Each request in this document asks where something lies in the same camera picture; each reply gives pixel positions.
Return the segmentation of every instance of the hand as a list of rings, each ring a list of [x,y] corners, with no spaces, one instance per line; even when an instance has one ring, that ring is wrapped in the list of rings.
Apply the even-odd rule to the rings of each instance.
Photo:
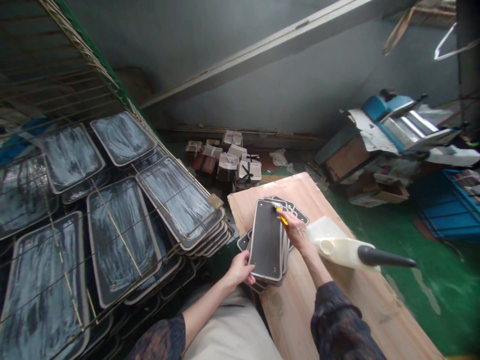
[[[286,234],[290,239],[291,243],[294,247],[297,248],[298,251],[302,252],[304,249],[310,247],[310,241],[307,237],[307,226],[305,223],[293,215],[291,212],[276,211],[279,215],[283,216],[285,220],[288,222],[288,225],[285,225],[280,217],[277,217],[278,220],[282,223],[283,227],[285,228]]]
[[[235,256],[231,261],[230,269],[222,278],[222,280],[231,287],[232,291],[242,282],[245,282],[248,285],[255,284],[255,278],[251,275],[251,272],[255,269],[255,265],[248,265],[249,256],[250,251],[248,250],[242,251]]]

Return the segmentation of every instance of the floor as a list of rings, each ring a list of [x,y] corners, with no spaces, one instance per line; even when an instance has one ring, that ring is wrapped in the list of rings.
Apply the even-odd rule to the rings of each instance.
[[[186,166],[189,165],[184,143],[167,145]],[[418,216],[410,201],[374,208],[352,205],[342,194],[330,191],[321,176],[307,164],[313,154],[287,151],[285,156],[293,162],[297,173],[309,172],[359,240],[418,262],[416,269],[383,267],[382,273],[442,354],[446,357],[480,354],[479,245],[427,240],[413,224]],[[262,176],[268,182],[289,175],[282,167],[275,172],[265,171]],[[222,199],[228,217],[233,220],[226,196],[222,194]],[[237,253],[236,241],[232,241],[209,259],[206,269],[213,281],[227,271]],[[185,287],[178,300],[171,301],[160,316],[175,314],[182,298],[199,283],[197,279]]]

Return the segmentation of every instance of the left hand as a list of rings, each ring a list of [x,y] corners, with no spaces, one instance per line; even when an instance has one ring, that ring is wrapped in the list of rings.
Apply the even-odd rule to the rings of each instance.
[[[255,269],[255,265],[249,263],[250,252],[248,250],[242,251],[231,261],[230,269],[227,271],[223,279],[233,289],[242,282],[248,285],[255,284],[255,278],[250,273]]]

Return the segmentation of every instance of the patterned sleeve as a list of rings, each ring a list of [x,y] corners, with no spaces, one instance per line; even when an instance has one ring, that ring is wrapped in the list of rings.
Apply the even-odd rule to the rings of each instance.
[[[180,359],[185,350],[185,320],[182,314],[152,325],[136,342],[125,359]]]
[[[333,281],[320,286],[310,323],[320,359],[385,359],[362,313]]]

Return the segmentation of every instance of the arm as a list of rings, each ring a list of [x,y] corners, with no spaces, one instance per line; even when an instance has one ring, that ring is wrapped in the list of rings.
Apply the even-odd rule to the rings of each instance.
[[[183,314],[154,324],[141,336],[126,359],[180,359],[222,300],[243,281],[255,284],[255,278],[250,275],[255,266],[248,265],[249,256],[248,250],[235,256],[225,276],[205,295]]]
[[[249,251],[245,250],[235,256],[230,269],[205,295],[184,313],[185,319],[185,347],[188,348],[192,340],[212,316],[222,301],[235,290],[238,284],[245,281],[249,285],[255,284],[255,278],[250,275],[254,265],[248,265]]]
[[[362,313],[335,284],[307,238],[305,224],[290,212],[278,213],[287,220],[285,231],[302,255],[317,289],[310,329],[320,358],[385,359]]]

